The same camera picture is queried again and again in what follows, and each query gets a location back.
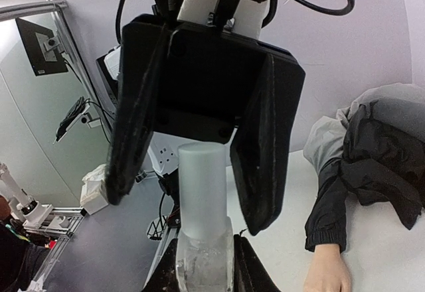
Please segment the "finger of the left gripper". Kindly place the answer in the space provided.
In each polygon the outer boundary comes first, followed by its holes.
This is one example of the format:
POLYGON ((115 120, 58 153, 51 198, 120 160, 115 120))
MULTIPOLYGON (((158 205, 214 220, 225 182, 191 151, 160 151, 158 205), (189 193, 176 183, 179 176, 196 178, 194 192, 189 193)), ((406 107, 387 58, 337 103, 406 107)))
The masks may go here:
POLYGON ((296 112, 291 92, 297 61, 267 54, 230 146, 240 208, 251 235, 267 229, 282 211, 288 149, 296 112))
POLYGON ((153 136, 167 25, 130 23, 123 29, 118 108, 106 171, 108 202, 129 194, 153 136))

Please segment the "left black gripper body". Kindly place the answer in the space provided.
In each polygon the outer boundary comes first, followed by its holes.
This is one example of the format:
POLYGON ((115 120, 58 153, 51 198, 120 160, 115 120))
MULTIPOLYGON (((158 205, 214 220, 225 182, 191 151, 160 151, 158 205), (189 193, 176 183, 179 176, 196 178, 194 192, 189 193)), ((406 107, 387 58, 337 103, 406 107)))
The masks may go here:
MULTIPOLYGON (((165 24, 169 29, 153 132, 177 137, 227 143, 240 125, 265 56, 291 54, 245 36, 193 23, 170 24, 153 15, 131 23, 165 24)), ((290 94, 296 111, 304 79, 297 62, 296 74, 290 76, 296 83, 290 94)))

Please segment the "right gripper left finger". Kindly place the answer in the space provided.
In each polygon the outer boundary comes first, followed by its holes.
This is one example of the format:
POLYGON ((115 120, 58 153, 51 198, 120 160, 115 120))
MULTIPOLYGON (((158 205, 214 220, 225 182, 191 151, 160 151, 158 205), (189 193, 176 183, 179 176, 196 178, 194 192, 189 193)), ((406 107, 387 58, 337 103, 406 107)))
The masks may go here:
POLYGON ((179 291, 175 269, 178 233, 178 229, 168 229, 164 232, 142 289, 143 292, 179 291))

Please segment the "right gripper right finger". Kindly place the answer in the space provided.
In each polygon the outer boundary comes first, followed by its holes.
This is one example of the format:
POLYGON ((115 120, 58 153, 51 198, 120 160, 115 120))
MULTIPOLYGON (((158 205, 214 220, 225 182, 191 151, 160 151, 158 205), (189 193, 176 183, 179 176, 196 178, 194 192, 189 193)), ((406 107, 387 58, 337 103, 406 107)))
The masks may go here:
POLYGON ((247 238, 234 235, 234 291, 280 292, 247 238))

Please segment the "clear nail polish bottle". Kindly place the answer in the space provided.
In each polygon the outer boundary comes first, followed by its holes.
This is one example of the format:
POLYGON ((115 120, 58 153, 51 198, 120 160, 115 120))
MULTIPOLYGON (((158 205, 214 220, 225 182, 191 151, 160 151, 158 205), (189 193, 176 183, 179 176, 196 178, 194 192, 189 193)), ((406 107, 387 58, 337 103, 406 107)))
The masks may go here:
POLYGON ((175 268, 180 291, 233 290, 225 155, 220 143, 189 143, 178 149, 181 229, 175 268))

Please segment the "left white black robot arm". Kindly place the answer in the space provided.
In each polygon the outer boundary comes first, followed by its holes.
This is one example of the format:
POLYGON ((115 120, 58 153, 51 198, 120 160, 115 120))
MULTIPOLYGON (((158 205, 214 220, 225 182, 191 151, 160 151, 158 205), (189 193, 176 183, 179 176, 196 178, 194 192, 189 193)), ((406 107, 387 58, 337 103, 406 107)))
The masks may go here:
POLYGON ((118 106, 106 175, 117 205, 154 133, 230 145, 252 235, 282 211, 290 137, 305 72, 258 38, 269 0, 155 0, 122 28, 118 106))

